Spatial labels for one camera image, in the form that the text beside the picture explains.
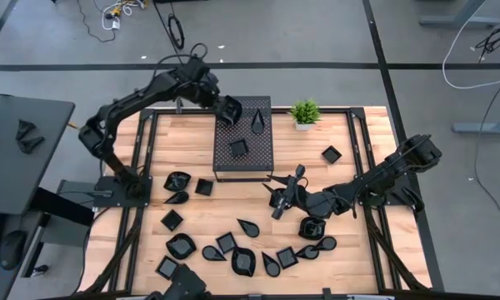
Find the black teardrop mini plate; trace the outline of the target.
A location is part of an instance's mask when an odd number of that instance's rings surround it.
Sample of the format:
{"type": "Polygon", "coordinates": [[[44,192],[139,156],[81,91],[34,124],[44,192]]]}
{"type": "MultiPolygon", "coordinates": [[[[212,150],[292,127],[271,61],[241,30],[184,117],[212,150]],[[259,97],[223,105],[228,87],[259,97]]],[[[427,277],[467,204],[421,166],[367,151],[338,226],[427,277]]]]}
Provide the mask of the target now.
{"type": "Polygon", "coordinates": [[[260,234],[259,226],[254,222],[249,222],[242,219],[237,219],[238,224],[243,232],[250,238],[257,238],[260,234]]]}
{"type": "Polygon", "coordinates": [[[254,134],[261,134],[264,130],[264,121],[261,111],[258,109],[252,117],[251,129],[254,134]]]}
{"type": "Polygon", "coordinates": [[[276,278],[281,273],[280,265],[265,252],[262,252],[262,261],[265,268],[265,272],[268,276],[276,278]]]}
{"type": "Polygon", "coordinates": [[[202,249],[202,256],[205,260],[211,262],[221,262],[226,261],[223,254],[217,250],[214,246],[207,245],[202,249]]]}
{"type": "Polygon", "coordinates": [[[332,251],[336,248],[338,245],[337,240],[332,237],[332,236],[326,236],[323,237],[315,246],[314,248],[317,251],[332,251]]]}
{"type": "Polygon", "coordinates": [[[295,253],[297,258],[307,259],[307,260],[315,260],[319,256],[319,251],[315,248],[314,245],[307,245],[295,253]]]}
{"type": "Polygon", "coordinates": [[[189,200],[189,195],[185,191],[180,191],[174,193],[170,198],[168,198],[164,204],[184,204],[189,200]]]}

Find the dark grey desk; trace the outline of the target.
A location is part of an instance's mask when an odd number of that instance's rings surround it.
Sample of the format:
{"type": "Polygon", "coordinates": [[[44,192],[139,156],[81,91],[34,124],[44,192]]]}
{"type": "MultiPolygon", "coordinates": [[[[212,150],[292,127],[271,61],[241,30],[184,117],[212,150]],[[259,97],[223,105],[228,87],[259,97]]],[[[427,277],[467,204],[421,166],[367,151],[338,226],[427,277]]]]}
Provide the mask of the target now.
{"type": "Polygon", "coordinates": [[[24,213],[72,116],[72,102],[0,95],[0,213],[24,213]],[[30,154],[16,139],[20,121],[35,129],[26,140],[44,140],[30,154]]]}

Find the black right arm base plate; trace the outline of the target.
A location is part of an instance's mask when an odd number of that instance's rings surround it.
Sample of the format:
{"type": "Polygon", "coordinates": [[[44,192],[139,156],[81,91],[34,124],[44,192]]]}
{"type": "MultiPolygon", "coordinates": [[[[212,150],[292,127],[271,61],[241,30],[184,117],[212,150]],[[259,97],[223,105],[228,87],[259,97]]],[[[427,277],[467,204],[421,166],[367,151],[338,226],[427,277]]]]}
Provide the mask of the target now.
{"type": "Polygon", "coordinates": [[[361,205],[367,204],[371,208],[401,205],[411,208],[416,213],[420,213],[425,208],[419,187],[415,185],[413,175],[408,173],[398,178],[394,185],[382,196],[371,193],[365,198],[358,197],[357,200],[361,205]]]}

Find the black computer mouse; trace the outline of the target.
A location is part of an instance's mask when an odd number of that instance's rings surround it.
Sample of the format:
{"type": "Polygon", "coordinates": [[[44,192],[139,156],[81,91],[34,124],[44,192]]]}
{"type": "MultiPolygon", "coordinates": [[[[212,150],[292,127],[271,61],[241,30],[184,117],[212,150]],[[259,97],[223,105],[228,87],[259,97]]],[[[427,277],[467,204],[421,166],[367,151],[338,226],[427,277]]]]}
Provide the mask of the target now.
{"type": "Polygon", "coordinates": [[[0,246],[0,267],[3,270],[13,270],[20,262],[23,255],[27,234],[22,230],[8,233],[0,246]]]}

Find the black perforated metal riser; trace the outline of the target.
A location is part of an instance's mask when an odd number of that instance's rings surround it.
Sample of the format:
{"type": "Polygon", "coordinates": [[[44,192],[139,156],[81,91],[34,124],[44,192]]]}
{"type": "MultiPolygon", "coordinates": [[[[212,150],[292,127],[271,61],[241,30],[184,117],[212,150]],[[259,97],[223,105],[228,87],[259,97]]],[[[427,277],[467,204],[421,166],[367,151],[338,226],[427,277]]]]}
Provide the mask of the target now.
{"type": "Polygon", "coordinates": [[[269,96],[236,96],[242,116],[234,126],[215,121],[212,170],[220,183],[268,182],[274,171],[272,104],[269,96]],[[253,115],[261,111],[264,130],[254,134],[253,115]],[[245,138],[248,153],[233,157],[229,143],[245,138]]]}

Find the green plant in white pot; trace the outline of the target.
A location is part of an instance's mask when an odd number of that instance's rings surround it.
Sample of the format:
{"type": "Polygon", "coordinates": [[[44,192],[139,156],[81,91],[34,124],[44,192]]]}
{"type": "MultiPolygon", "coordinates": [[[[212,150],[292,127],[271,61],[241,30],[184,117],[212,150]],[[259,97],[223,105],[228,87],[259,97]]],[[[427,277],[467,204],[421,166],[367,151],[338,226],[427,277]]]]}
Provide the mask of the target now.
{"type": "Polygon", "coordinates": [[[320,120],[320,107],[313,98],[296,102],[291,106],[289,112],[297,131],[308,131],[320,120]]]}

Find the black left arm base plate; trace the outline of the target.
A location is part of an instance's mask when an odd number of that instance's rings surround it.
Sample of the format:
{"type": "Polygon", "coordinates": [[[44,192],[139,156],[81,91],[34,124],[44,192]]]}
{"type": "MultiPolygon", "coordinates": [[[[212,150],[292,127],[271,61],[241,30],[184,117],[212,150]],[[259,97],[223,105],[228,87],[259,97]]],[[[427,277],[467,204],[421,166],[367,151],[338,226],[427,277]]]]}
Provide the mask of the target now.
{"type": "Polygon", "coordinates": [[[137,182],[121,183],[115,177],[102,177],[95,185],[92,205],[97,208],[144,208],[151,199],[153,178],[142,176],[137,182]]]}

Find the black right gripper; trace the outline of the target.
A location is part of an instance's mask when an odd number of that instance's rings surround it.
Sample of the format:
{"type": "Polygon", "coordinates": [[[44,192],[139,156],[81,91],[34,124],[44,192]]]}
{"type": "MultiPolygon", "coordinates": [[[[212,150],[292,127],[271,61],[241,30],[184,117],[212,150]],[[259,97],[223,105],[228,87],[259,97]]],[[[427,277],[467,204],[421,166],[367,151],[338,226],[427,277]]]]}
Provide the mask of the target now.
{"type": "MultiPolygon", "coordinates": [[[[309,216],[316,217],[317,215],[313,213],[310,208],[308,207],[307,200],[308,200],[308,193],[306,190],[301,191],[300,185],[298,182],[302,179],[304,179],[304,174],[305,174],[306,168],[302,164],[298,164],[297,168],[295,170],[294,175],[287,175],[286,177],[279,177],[279,176],[274,176],[274,175],[268,175],[268,177],[276,181],[278,183],[281,183],[285,186],[285,191],[280,199],[280,202],[277,207],[274,208],[272,212],[272,218],[275,220],[279,220],[281,216],[284,213],[284,210],[286,209],[287,206],[295,206],[300,209],[302,209],[304,212],[306,212],[309,216]]],[[[262,182],[262,185],[274,196],[278,195],[278,191],[276,189],[271,188],[264,182],[262,182]]]]}

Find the grey desk foot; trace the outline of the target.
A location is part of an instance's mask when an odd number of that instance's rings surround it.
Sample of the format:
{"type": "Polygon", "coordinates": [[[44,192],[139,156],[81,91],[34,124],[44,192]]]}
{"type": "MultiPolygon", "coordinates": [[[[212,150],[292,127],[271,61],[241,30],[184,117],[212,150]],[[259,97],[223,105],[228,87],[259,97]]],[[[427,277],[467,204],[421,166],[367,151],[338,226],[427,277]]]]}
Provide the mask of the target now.
{"type": "Polygon", "coordinates": [[[485,2],[486,0],[466,0],[460,10],[453,15],[422,15],[418,23],[430,28],[495,28],[500,25],[499,18],[477,16],[485,2]]]}
{"type": "Polygon", "coordinates": [[[499,122],[455,122],[452,125],[454,133],[486,133],[500,134],[499,122]]]}

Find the black aluminium table frame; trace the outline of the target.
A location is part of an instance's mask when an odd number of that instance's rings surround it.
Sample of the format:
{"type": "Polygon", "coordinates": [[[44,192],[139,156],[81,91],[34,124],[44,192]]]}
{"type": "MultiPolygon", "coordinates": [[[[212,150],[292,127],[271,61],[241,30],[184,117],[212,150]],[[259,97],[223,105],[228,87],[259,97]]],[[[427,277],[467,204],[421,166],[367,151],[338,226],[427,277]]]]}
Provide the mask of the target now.
{"type": "MultiPolygon", "coordinates": [[[[237,244],[250,248],[257,257],[292,247],[300,249],[305,241],[298,235],[303,212],[292,208],[279,220],[272,218],[268,205],[270,192],[260,182],[218,182],[213,173],[214,116],[204,111],[175,114],[171,109],[152,111],[144,122],[144,134],[138,139],[141,158],[149,158],[152,192],[149,206],[142,216],[142,229],[137,247],[125,254],[125,261],[134,261],[128,269],[122,262],[117,287],[129,289],[134,295],[164,291],[168,280],[155,273],[167,255],[166,242],[173,236],[161,224],[172,210],[164,204],[169,192],[163,187],[166,177],[184,171],[193,181],[213,181],[210,196],[192,193],[189,200],[176,206],[183,217],[178,231],[186,233],[198,248],[213,245],[216,238],[231,232],[237,244]],[[256,223],[258,237],[247,236],[237,219],[256,223]]],[[[286,108],[272,115],[275,172],[279,176],[293,173],[298,164],[306,168],[305,182],[312,192],[348,182],[358,167],[366,167],[368,158],[363,148],[353,150],[352,140],[361,140],[369,133],[372,152],[381,162],[396,147],[387,111],[384,107],[329,107],[316,126],[306,132],[297,131],[286,108]],[[322,152],[333,145],[342,157],[329,164],[322,152]]],[[[243,299],[260,297],[293,300],[323,297],[325,288],[339,299],[348,294],[374,294],[378,290],[373,255],[363,210],[357,208],[340,216],[332,216],[326,233],[337,240],[331,252],[322,252],[315,260],[300,260],[281,271],[278,277],[266,274],[258,265],[252,277],[239,276],[229,261],[209,262],[200,252],[187,259],[187,265],[206,283],[207,289],[220,298],[243,299]]]]}

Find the large black glossy bowl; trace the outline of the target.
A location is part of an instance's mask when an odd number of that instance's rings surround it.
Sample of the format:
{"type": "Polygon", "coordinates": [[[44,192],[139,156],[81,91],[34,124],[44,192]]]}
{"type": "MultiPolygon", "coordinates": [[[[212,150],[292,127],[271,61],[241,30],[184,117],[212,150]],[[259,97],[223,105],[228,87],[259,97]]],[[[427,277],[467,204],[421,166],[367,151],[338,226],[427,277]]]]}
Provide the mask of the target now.
{"type": "Polygon", "coordinates": [[[213,111],[219,122],[226,126],[234,126],[242,116],[243,106],[237,99],[224,96],[216,101],[213,111]]]}

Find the black folded object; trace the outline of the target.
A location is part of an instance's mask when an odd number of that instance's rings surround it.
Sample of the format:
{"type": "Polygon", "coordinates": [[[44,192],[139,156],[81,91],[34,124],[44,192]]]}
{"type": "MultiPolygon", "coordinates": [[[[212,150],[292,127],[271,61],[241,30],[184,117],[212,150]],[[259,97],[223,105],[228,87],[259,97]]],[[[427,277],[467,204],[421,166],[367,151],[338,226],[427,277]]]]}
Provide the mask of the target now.
{"type": "Polygon", "coordinates": [[[16,140],[22,140],[26,137],[30,132],[34,131],[37,128],[35,124],[29,121],[25,121],[22,119],[18,120],[18,127],[16,133],[16,140]]]}
{"type": "Polygon", "coordinates": [[[18,140],[17,145],[22,153],[31,154],[44,140],[44,137],[34,137],[27,140],[18,140]]]}

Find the black square mini plate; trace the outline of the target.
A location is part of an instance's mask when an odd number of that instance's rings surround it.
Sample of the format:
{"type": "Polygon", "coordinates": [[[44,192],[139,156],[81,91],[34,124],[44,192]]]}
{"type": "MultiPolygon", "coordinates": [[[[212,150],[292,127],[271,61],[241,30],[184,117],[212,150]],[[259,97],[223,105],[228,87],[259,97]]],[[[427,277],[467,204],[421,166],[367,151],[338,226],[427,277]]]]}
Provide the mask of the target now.
{"type": "Polygon", "coordinates": [[[235,238],[231,232],[227,232],[221,237],[217,237],[216,242],[223,254],[229,253],[237,246],[235,238]]]}
{"type": "Polygon", "coordinates": [[[290,268],[298,264],[298,258],[292,247],[286,247],[276,252],[280,267],[282,269],[290,268]]]}
{"type": "Polygon", "coordinates": [[[334,164],[343,155],[333,145],[330,145],[322,152],[322,156],[329,164],[334,164]]]}
{"type": "Polygon", "coordinates": [[[241,157],[248,153],[248,145],[245,138],[240,138],[229,143],[229,148],[234,158],[241,157]]]}
{"type": "Polygon", "coordinates": [[[161,224],[170,232],[173,232],[181,223],[183,217],[175,210],[170,210],[161,220],[161,224]]]}
{"type": "Polygon", "coordinates": [[[213,184],[213,181],[199,178],[197,181],[195,193],[203,196],[210,196],[213,191],[213,184]]]}
{"type": "Polygon", "coordinates": [[[167,280],[171,280],[178,267],[178,262],[169,256],[164,256],[161,262],[157,265],[155,273],[167,280]]]}

